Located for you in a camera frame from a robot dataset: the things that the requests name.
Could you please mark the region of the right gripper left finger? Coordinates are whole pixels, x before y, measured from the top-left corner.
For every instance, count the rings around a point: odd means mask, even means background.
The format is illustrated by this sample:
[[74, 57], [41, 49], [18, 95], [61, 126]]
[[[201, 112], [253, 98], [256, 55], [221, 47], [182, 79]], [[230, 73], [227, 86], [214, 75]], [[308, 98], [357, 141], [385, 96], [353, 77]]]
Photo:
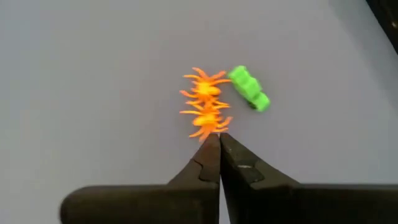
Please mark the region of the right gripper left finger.
[[221, 144], [209, 135], [187, 165], [159, 185], [92, 185], [60, 204], [62, 224], [219, 224]]

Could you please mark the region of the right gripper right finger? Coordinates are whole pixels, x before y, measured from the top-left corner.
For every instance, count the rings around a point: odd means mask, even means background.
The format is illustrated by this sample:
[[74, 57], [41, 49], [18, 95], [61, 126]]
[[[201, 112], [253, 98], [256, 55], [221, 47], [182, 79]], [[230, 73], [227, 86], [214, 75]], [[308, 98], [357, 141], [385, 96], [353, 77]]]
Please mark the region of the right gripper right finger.
[[228, 133], [220, 144], [231, 224], [398, 224], [398, 184], [303, 184]]

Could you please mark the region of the orange plastic spider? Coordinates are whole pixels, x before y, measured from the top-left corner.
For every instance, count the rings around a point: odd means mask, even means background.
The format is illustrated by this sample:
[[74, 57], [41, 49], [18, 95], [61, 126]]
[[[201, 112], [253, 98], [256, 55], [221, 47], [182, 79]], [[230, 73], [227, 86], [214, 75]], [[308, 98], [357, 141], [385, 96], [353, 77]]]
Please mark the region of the orange plastic spider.
[[188, 100], [187, 104], [200, 104], [215, 100], [218, 104], [227, 105], [227, 103], [220, 102], [216, 99], [221, 94], [221, 89], [218, 87], [218, 84], [231, 82], [230, 79], [223, 78], [226, 75], [226, 71], [221, 70], [220, 72], [209, 76], [205, 71], [198, 67], [193, 67], [192, 70], [197, 72], [197, 74], [188, 74], [183, 76], [184, 78], [193, 79], [192, 83], [194, 87], [191, 89], [191, 93], [186, 90], [179, 91], [183, 96], [192, 99]]
[[222, 117], [220, 109], [230, 108], [229, 104], [215, 105], [207, 102], [203, 106], [192, 104], [196, 110], [179, 111], [180, 114], [190, 114], [196, 117], [192, 119], [192, 125], [198, 129], [189, 134], [190, 138], [198, 138], [199, 141], [204, 141], [210, 134], [218, 134], [229, 129], [228, 125], [233, 120], [231, 116]]

